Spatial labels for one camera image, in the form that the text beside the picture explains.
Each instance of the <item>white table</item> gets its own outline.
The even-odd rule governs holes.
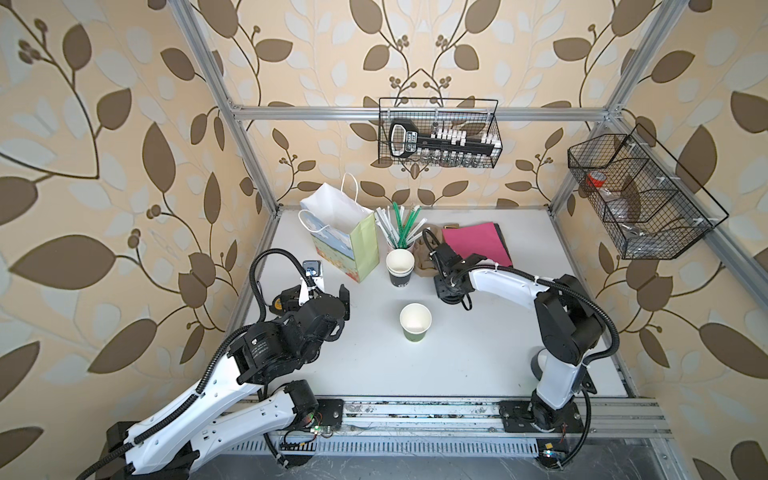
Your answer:
[[[573,274],[544,210],[425,210],[422,215],[437,224],[496,222],[516,268],[554,278]],[[529,396],[536,387],[530,362],[542,343],[535,312],[485,292],[472,293],[474,307],[467,312],[443,303],[433,280],[415,274],[407,287],[392,286],[380,232],[381,262],[356,283],[317,254],[295,210],[283,212],[272,245],[299,261],[320,259],[325,290],[337,295],[343,283],[351,303],[341,338],[324,343],[317,361],[276,384],[306,379],[318,396]],[[263,261],[261,285],[269,303],[300,278],[285,257]],[[420,343],[409,342],[399,325],[400,310],[411,302],[432,312],[432,327]],[[254,301],[246,323],[258,317]],[[267,319],[273,317],[267,313]],[[601,339],[596,350],[604,348]],[[599,396],[627,396],[611,359],[594,361],[589,372]]]

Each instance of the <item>pink folder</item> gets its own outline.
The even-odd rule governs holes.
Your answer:
[[[463,258],[473,253],[483,255],[502,266],[512,266],[509,253],[499,237],[499,232],[492,222],[481,223],[472,227],[444,228],[442,236],[445,242]]]

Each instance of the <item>floral wallpaper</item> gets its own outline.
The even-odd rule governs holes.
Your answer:
[[[343,107],[365,97],[442,104],[470,96],[509,107],[600,107],[660,4],[191,3],[236,103]]]
[[[363,205],[541,207],[567,173],[566,150],[587,136],[584,122],[501,122],[503,151],[494,168],[444,168],[378,157],[370,123],[254,121],[248,133],[278,202],[297,206],[345,172],[360,182]],[[353,195],[354,189],[345,186]]]
[[[161,6],[0,0],[0,477],[199,379],[266,223]]]
[[[765,2],[691,0],[624,110],[725,206],[720,228],[766,268],[767,27]],[[659,400],[692,475],[765,478],[768,313],[704,242],[676,260],[630,262],[580,194],[558,218],[621,331],[633,382]]]

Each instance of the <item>black wire basket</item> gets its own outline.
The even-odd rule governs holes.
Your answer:
[[[657,164],[651,147],[660,147],[656,152],[672,160],[674,173]],[[629,135],[603,134],[569,148],[568,168],[626,260],[677,258],[728,218],[699,180],[640,124]],[[708,214],[702,200],[717,212]]]
[[[497,106],[474,98],[380,98],[379,162],[493,168],[503,149]]]

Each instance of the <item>gift bag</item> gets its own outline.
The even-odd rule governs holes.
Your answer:
[[[362,282],[379,264],[379,243],[376,239],[376,221],[373,210],[357,203],[341,190],[323,184],[315,193],[301,200],[299,221],[312,235],[320,256],[356,282]]]

